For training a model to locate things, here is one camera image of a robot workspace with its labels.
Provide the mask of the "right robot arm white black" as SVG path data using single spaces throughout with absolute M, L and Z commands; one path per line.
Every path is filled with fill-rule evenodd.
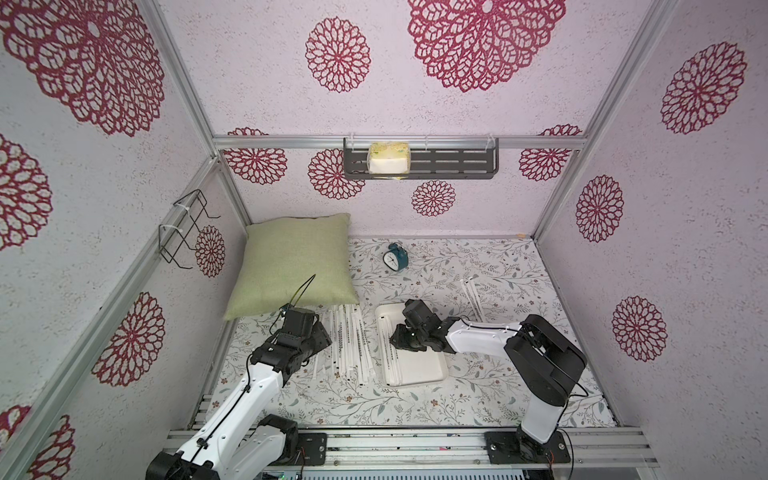
M 462 317 L 438 317 L 425 302 L 409 299 L 404 321 L 389 343 L 398 350 L 477 353 L 510 360 L 530 391 L 518 431 L 538 445 L 549 442 L 587 367 L 586 355 L 544 317 L 521 323 L 477 323 Z

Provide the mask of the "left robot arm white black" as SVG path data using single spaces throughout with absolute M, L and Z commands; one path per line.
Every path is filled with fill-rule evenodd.
M 147 479 L 255 479 L 272 464 L 303 461 L 298 424 L 262 412 L 331 338 L 310 310 L 287 308 L 281 318 L 282 326 L 249 354 L 243 378 L 215 414 L 175 453 L 158 453 Z

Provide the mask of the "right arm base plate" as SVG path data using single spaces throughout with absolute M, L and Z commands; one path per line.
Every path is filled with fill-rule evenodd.
M 484 433 L 489 461 L 494 465 L 570 463 L 571 450 L 561 432 L 555 432 L 545 443 L 539 443 L 522 430 L 487 431 Z

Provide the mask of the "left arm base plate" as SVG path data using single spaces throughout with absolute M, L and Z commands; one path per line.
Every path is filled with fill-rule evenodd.
M 322 466 L 326 459 L 327 440 L 326 433 L 287 434 L 283 453 L 269 466 Z

